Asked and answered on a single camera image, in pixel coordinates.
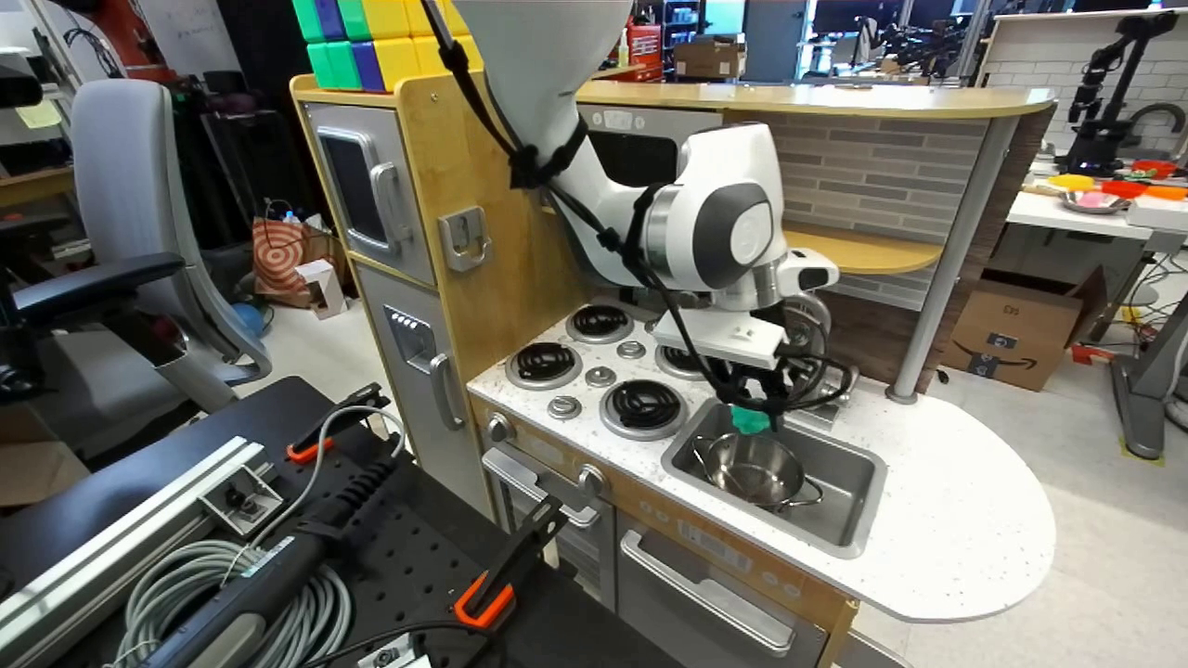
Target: sink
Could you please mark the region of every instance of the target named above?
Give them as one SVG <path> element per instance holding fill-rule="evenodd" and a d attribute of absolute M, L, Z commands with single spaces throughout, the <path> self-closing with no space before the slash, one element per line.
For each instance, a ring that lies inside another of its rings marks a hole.
<path fill-rule="evenodd" d="M 861 554 L 866 533 L 879 510 L 885 480 L 887 480 L 887 464 L 879 455 L 824 433 L 786 426 L 783 433 L 792 437 L 792 449 L 806 466 L 806 482 L 822 485 L 822 501 L 792 503 L 792 510 L 762 510 L 714 485 L 703 470 L 697 453 L 707 453 L 707 444 L 719 437 L 728 426 L 733 426 L 733 412 L 719 401 L 703 404 L 697 416 L 668 444 L 663 466 L 718 492 L 719 501 L 740 503 L 834 555 Z"/>

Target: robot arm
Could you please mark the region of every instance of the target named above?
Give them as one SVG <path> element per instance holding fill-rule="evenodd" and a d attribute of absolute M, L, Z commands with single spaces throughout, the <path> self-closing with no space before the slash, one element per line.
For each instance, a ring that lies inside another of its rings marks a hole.
<path fill-rule="evenodd" d="M 657 341 L 682 349 L 694 338 L 714 360 L 774 372 L 783 325 L 749 312 L 833 286 L 839 272 L 824 256 L 786 254 L 770 125 L 694 132 L 671 186 L 621 186 L 578 129 L 576 90 L 613 47 L 631 0 L 458 0 L 458 7 L 481 47 L 486 87 L 514 145 L 531 145 L 538 165 L 568 156 L 551 173 L 551 194 L 590 267 L 618 286 L 662 281 L 676 292 L 710 292 L 707 312 L 682 312 L 687 332 L 663 315 Z"/>

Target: office chair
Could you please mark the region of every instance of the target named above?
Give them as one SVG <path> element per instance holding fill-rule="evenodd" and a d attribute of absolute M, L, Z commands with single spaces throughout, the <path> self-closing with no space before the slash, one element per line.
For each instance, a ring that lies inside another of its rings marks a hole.
<path fill-rule="evenodd" d="M 175 273 L 151 273 L 132 292 L 136 312 L 183 325 L 183 357 L 144 341 L 144 332 L 151 338 L 161 323 L 136 315 L 132 325 L 108 319 L 108 325 L 38 344 L 47 386 L 35 398 L 38 412 L 81 461 L 103 461 L 108 449 L 126 449 L 126 437 L 157 437 L 157 426 L 172 426 L 192 408 L 229 404 L 229 386 L 267 376 L 270 364 L 199 260 L 178 169 L 172 94 L 130 79 L 81 87 L 71 113 L 71 148 L 77 214 L 97 267 L 151 254 L 183 260 Z"/>

